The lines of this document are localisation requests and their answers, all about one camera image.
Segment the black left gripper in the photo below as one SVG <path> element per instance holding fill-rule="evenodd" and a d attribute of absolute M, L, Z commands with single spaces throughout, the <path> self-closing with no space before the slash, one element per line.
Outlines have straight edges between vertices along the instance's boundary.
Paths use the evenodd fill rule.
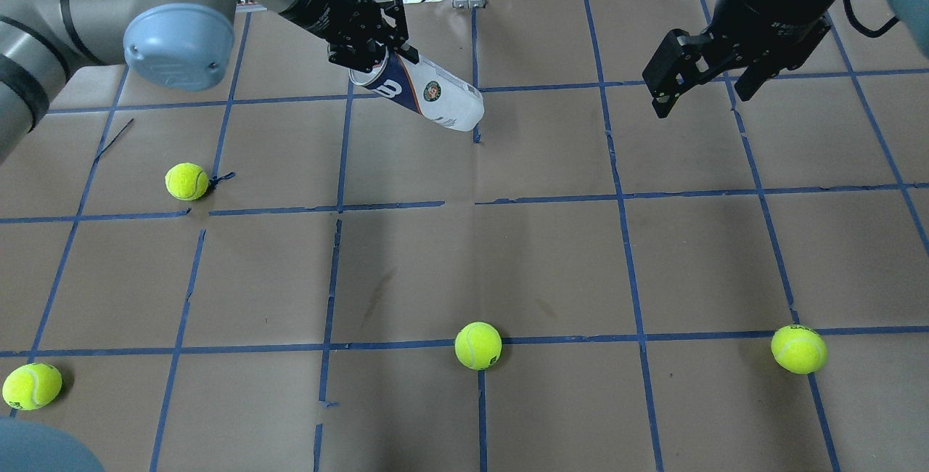
<path fill-rule="evenodd" d="M 336 5 L 323 38 L 332 64 L 361 73 L 384 65 L 395 53 L 419 64 L 418 49 L 409 44 L 404 0 L 352 0 Z"/>

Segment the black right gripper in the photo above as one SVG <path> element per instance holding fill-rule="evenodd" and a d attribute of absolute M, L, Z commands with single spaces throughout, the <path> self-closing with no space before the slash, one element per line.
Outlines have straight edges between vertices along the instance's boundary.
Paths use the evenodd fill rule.
<path fill-rule="evenodd" d="M 671 29 L 661 39 L 642 71 L 652 108 L 667 118 L 683 94 L 734 69 L 743 69 L 734 92 L 749 102 L 770 78 L 802 68 L 830 29 L 825 16 L 787 23 L 746 7 L 717 7 L 701 34 Z M 702 59 L 706 66 L 699 65 Z"/>

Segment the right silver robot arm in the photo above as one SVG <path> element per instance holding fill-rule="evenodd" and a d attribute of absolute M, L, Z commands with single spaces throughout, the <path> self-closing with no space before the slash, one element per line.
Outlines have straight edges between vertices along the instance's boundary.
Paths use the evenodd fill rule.
<path fill-rule="evenodd" d="M 879 38 L 903 23 L 922 53 L 927 52 L 927 0 L 886 0 L 893 19 L 870 29 L 842 0 L 850 25 Z M 739 69 L 734 83 L 740 100 L 753 98 L 770 78 L 802 66 L 832 27 L 827 10 L 836 0 L 717 0 L 711 21 L 700 34 L 667 32 L 642 73 L 659 118 L 666 118 L 682 96 L 697 85 Z"/>

